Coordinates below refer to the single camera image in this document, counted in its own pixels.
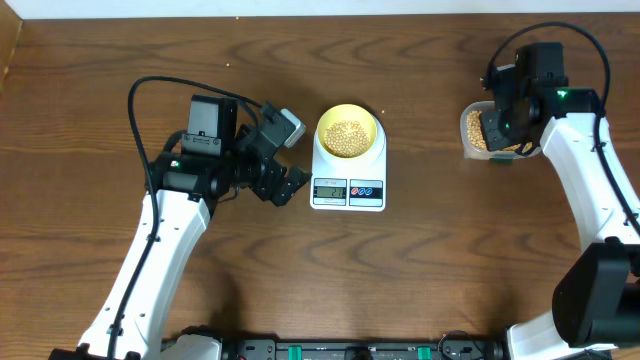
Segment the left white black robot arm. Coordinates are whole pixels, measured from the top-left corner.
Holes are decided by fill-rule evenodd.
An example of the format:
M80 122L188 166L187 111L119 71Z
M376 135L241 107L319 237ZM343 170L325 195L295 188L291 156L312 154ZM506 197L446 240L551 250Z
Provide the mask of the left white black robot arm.
M147 169L150 182L135 237L116 281L74 350L53 359L212 359L227 357L222 340L197 328L163 340L171 303L188 259L216 207L250 188L261 200L285 205L310 179L274 156L292 147L304 124L266 103L262 119L238 125L238 97L195 94L188 126L170 136Z

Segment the soybeans in bowl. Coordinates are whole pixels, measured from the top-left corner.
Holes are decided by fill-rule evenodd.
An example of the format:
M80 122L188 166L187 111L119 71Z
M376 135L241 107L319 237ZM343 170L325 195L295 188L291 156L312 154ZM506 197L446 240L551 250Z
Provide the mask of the soybeans in bowl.
M327 151L341 158L354 158L370 147L371 135L358 121L348 120L332 124L325 132Z

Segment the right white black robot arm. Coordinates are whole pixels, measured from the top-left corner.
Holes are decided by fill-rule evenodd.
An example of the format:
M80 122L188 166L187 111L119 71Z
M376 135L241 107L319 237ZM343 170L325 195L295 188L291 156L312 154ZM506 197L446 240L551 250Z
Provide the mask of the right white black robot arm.
M560 178L582 254L556 286L549 312L511 326L512 359L569 359L639 343L639 199L610 142L601 101L571 88L563 47L534 43L492 67L495 108L480 118L488 151L540 151Z

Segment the yellow plastic bowl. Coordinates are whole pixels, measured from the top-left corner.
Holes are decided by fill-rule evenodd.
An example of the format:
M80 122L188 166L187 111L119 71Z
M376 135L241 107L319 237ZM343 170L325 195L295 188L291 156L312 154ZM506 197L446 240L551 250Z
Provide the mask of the yellow plastic bowl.
M326 151L327 151L327 148L324 145L326 130L336 122L348 121L348 120L358 121L365 127L366 131L372 137L370 142L370 147L367 151L369 151L373 147L378 135L377 123L376 123L376 120L374 119L374 116L368 110L358 105L341 104L341 105L336 105L330 108L329 110L327 110L321 116L317 125L318 140L320 142L320 145Z

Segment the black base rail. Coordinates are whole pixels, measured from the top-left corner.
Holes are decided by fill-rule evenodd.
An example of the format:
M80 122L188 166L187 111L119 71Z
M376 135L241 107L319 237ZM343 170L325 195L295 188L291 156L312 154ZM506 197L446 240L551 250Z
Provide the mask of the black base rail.
M504 342L475 339L454 331L437 340L300 340L275 335L223 335L191 326L161 342L163 359L219 360L509 360Z

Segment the white digital kitchen scale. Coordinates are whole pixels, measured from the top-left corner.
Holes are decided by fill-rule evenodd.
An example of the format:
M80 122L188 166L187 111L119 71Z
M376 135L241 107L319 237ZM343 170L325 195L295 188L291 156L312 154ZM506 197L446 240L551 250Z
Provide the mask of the white digital kitchen scale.
M329 154L314 134L310 206L315 210L381 212L386 206L387 139L380 121L373 147L356 158Z

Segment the clear container of soybeans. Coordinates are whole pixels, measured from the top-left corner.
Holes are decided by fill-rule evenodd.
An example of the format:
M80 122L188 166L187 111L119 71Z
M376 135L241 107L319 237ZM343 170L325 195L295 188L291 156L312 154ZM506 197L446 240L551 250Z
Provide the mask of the clear container of soybeans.
M494 162L511 162L516 159L523 159L515 150L516 146L507 147L505 150L490 152L482 137L480 126L480 115L484 112L493 111L495 105L493 101L481 101L470 104L460 117L461 139L464 149L464 157L474 160L487 160Z

